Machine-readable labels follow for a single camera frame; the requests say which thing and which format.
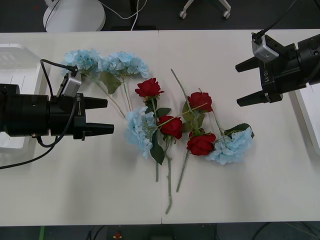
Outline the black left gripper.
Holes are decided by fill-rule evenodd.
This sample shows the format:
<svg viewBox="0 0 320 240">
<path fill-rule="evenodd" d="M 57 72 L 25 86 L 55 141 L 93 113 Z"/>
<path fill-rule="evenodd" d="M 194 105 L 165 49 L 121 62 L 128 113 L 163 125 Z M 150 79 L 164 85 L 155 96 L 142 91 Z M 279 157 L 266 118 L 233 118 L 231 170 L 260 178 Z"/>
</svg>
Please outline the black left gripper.
<svg viewBox="0 0 320 240">
<path fill-rule="evenodd" d="M 86 97 L 77 93 L 75 97 L 59 96 L 49 104 L 49 130 L 51 136 L 60 136 L 71 118 L 70 125 L 65 133 L 75 140 L 84 140 L 86 137 L 109 135 L 114 133 L 113 124 L 86 123 L 86 110 L 108 107 L 108 100 Z"/>
</svg>

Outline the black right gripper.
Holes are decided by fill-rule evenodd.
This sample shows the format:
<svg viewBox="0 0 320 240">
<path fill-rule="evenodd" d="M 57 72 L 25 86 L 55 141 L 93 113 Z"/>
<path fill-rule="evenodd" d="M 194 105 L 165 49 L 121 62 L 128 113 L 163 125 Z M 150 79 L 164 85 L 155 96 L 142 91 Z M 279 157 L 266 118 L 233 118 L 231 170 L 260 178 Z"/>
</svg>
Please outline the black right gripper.
<svg viewBox="0 0 320 240">
<path fill-rule="evenodd" d="M 240 107 L 256 104 L 274 103 L 283 99 L 283 94 L 305 88 L 306 78 L 301 70 L 298 50 L 295 44 L 285 47 L 284 57 L 265 63 L 257 57 L 251 57 L 235 66 L 238 73 L 259 68 L 262 90 L 236 100 Z"/>
</svg>

